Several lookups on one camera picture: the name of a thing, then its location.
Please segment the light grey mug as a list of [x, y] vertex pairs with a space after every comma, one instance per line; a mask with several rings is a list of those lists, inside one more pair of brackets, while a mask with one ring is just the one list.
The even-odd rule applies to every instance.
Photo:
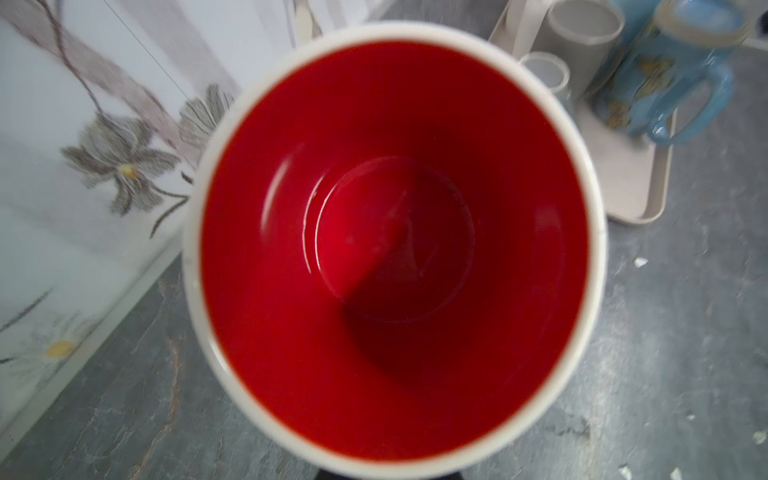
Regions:
[[531, 47], [559, 57], [570, 70], [572, 95], [580, 98], [609, 56], [625, 26], [612, 1], [554, 1]]

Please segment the beige plastic tray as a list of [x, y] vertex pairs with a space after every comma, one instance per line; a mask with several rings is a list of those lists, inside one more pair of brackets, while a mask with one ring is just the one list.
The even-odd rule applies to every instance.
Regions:
[[[508, 2], [490, 35], [490, 42], [520, 60], [532, 52], [534, 39], [553, 2]], [[592, 103], [662, 1], [612, 2], [623, 12], [625, 26], [584, 95], [580, 98], [572, 95], [573, 114], [592, 157], [607, 215], [624, 224], [641, 225], [656, 220], [665, 208], [672, 150], [677, 144], [659, 145], [646, 135], [616, 132], [597, 117]], [[747, 13], [748, 37], [751, 19], [745, 3], [739, 2]], [[666, 128], [670, 133], [684, 128], [708, 97], [707, 85], [697, 87], [668, 118]]]

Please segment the blue glass patterned mug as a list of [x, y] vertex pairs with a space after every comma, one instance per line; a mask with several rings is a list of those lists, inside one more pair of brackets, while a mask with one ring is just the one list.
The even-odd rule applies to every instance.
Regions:
[[[659, 145], [689, 140], [728, 104], [734, 91], [726, 59], [748, 35], [739, 1], [662, 1], [633, 40], [611, 78], [593, 97], [593, 110], [610, 129], [646, 135]], [[700, 85], [707, 102], [672, 134], [668, 118]]]

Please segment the white mug red inside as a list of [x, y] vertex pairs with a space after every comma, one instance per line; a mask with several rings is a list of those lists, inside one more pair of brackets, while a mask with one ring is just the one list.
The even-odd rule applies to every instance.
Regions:
[[385, 21], [298, 48], [235, 99], [182, 258], [202, 352], [262, 433], [341, 476], [433, 478], [562, 393], [607, 225], [538, 79], [474, 35]]

